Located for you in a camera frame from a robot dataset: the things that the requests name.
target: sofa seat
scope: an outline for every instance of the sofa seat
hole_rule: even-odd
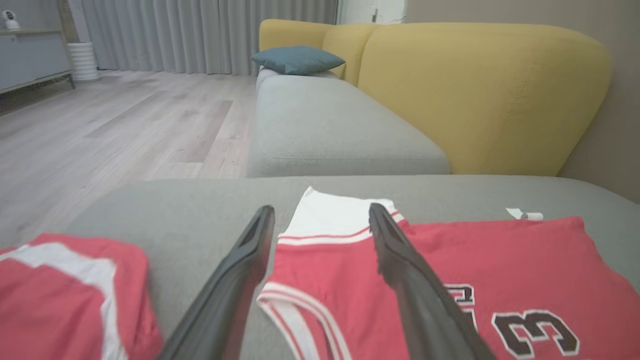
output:
[[[145,251],[152,303],[167,338],[258,207],[275,207],[274,233],[281,233],[308,186],[336,195],[392,199],[412,223],[512,219],[505,207],[539,211],[547,220],[582,217],[604,261],[640,290],[640,206],[595,185],[558,177],[152,181],[111,192],[76,218],[66,233],[105,236]],[[280,331],[255,304],[241,359],[294,359]]]
[[[252,136],[248,177],[449,173],[426,135],[337,79],[265,80]]]
[[[258,73],[258,79],[255,82],[255,91],[258,92],[260,90],[260,86],[262,86],[262,83],[265,80],[272,78],[273,76],[287,76],[287,75],[277,72],[275,70],[267,69],[265,67],[260,67],[260,72]],[[319,72],[317,74],[310,75],[310,76],[313,76],[315,78],[340,79],[338,78],[338,75],[334,74],[331,71]]]

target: wall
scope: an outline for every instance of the wall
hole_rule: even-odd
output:
[[[404,15],[405,0],[340,0],[342,12],[340,24],[371,22],[371,8],[378,7],[378,24],[400,22]]]
[[[60,27],[58,0],[0,0],[0,10],[15,11],[22,28]]]
[[[580,31],[614,60],[609,93],[561,176],[640,202],[640,1],[408,0],[406,22],[516,22]]]

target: security camera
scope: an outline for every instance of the security camera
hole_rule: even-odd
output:
[[[15,30],[20,28],[20,24],[15,20],[15,12],[11,10],[3,10],[2,17],[6,20],[4,25],[9,30]]]

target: clothing tag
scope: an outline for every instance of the clothing tag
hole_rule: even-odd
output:
[[[542,221],[543,216],[542,213],[523,213],[522,210],[517,208],[505,208],[512,217],[521,219],[525,218],[531,221]]]

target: gray cabinet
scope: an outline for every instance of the gray cabinet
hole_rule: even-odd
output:
[[[0,32],[0,93],[70,72],[61,32]]]

